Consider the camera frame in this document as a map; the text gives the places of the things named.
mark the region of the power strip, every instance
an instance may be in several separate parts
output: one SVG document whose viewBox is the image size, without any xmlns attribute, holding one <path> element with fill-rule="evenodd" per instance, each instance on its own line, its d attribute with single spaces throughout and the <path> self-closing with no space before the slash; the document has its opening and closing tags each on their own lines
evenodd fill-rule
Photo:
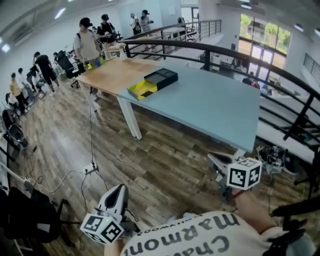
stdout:
<svg viewBox="0 0 320 256">
<path fill-rule="evenodd" d="M 98 164 L 96 162 L 90 163 L 89 165 L 85 166 L 82 169 L 82 172 L 85 175 L 88 175 L 88 174 L 93 173 L 95 171 L 99 171 L 99 167 L 98 167 Z"/>
</svg>

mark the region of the baseball cap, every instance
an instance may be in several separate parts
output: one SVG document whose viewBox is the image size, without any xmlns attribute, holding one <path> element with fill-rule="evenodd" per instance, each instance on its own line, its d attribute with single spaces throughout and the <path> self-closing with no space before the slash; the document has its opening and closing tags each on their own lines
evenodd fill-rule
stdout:
<svg viewBox="0 0 320 256">
<path fill-rule="evenodd" d="M 93 26 L 93 24 L 90 22 L 90 19 L 89 19 L 89 18 L 82 18 L 82 19 L 80 20 L 79 25 L 82 25 L 82 26 L 84 26 L 85 28 L 89 28 L 89 27 L 92 27 L 92 26 Z"/>
<path fill-rule="evenodd" d="M 102 19 L 102 20 L 104 20 L 104 21 L 109 20 L 109 16 L 108 16 L 108 14 L 104 14 L 104 15 L 102 15 L 102 16 L 101 16 L 101 19 Z"/>
</svg>

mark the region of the open box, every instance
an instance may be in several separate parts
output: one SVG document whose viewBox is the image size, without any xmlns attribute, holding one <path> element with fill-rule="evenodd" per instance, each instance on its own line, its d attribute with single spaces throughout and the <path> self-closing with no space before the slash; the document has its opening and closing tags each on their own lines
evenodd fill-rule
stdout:
<svg viewBox="0 0 320 256">
<path fill-rule="evenodd" d="M 178 81 L 178 74 L 166 68 L 144 77 L 144 80 L 128 88 L 130 95 L 138 101 Z"/>
</svg>

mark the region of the ceiling light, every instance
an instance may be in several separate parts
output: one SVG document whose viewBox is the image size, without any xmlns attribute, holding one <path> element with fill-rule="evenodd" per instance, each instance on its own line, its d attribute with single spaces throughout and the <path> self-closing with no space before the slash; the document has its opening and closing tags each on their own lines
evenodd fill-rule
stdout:
<svg viewBox="0 0 320 256">
<path fill-rule="evenodd" d="M 6 43 L 6 44 L 1 48 L 1 50 L 2 50 L 4 53 L 9 52 L 9 50 L 10 50 L 9 44 Z"/>
<path fill-rule="evenodd" d="M 243 8 L 246 8 L 246 9 L 252 9 L 251 5 L 250 5 L 250 4 L 247 4 L 247 3 L 243 3 L 243 4 L 241 4 L 241 6 L 242 6 Z"/>
<path fill-rule="evenodd" d="M 65 12 L 66 8 L 62 8 L 57 14 L 56 16 L 54 17 L 54 19 L 59 19 L 60 16 Z"/>
<path fill-rule="evenodd" d="M 300 24 L 298 24 L 298 23 L 295 24 L 294 27 L 295 27 L 297 30 L 301 31 L 301 32 L 304 31 L 304 28 L 303 28 Z"/>
<path fill-rule="evenodd" d="M 320 37 L 320 28 L 319 28 L 319 27 L 316 28 L 316 29 L 314 30 L 314 32 Z"/>
</svg>

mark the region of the yellow shirt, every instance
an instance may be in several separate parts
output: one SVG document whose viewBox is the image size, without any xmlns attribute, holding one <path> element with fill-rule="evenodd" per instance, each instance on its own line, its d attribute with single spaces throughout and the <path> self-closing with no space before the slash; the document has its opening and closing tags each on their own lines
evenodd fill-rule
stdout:
<svg viewBox="0 0 320 256">
<path fill-rule="evenodd" d="M 14 97 L 17 97 L 21 94 L 21 91 L 20 91 L 20 88 L 17 84 L 17 82 L 14 80 L 14 81 L 11 81 L 10 83 L 10 93 L 14 96 Z"/>
</svg>

